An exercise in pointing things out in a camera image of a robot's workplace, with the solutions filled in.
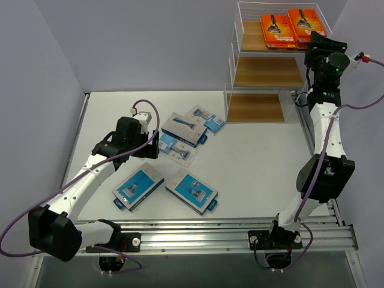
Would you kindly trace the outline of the orange Gillette box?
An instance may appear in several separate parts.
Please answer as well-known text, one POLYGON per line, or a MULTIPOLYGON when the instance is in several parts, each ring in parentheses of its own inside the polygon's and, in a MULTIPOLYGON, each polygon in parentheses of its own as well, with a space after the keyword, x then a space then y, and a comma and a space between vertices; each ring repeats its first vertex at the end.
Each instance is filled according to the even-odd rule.
POLYGON ((322 21, 314 9, 289 9, 287 15, 295 41, 310 42, 310 34, 312 31, 316 31, 322 36, 327 36, 322 21))
POLYGON ((301 42, 300 40, 296 40, 295 42, 295 48, 298 50, 306 50, 310 42, 304 41, 301 42))
POLYGON ((295 49, 295 36, 286 14, 263 14, 260 27, 265 46, 269 49, 295 49))

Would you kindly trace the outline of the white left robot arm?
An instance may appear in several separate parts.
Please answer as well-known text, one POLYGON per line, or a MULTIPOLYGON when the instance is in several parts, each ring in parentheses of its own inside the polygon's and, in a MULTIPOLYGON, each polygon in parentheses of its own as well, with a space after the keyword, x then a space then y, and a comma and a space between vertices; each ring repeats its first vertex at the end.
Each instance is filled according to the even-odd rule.
POLYGON ((78 216, 99 186, 129 159, 128 151, 137 158, 156 159, 158 134, 148 144, 149 112, 121 117, 115 131, 97 143, 74 183, 44 206, 28 214, 29 243, 63 262, 71 260, 85 247, 100 245, 115 251, 122 245, 120 225, 105 219, 77 225, 78 216))

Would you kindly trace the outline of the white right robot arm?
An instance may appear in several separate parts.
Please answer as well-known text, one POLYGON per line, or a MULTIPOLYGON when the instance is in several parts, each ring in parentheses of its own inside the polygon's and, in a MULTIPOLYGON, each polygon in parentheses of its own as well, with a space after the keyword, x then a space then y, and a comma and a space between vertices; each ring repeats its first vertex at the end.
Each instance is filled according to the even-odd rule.
POLYGON ((299 171, 297 194, 273 219, 268 230, 248 233, 251 249, 299 249, 302 223, 324 203, 336 199, 355 170, 341 142, 339 112, 340 80, 350 66, 347 44, 311 33, 305 66, 313 72, 307 92, 308 111, 314 127, 314 154, 299 171))

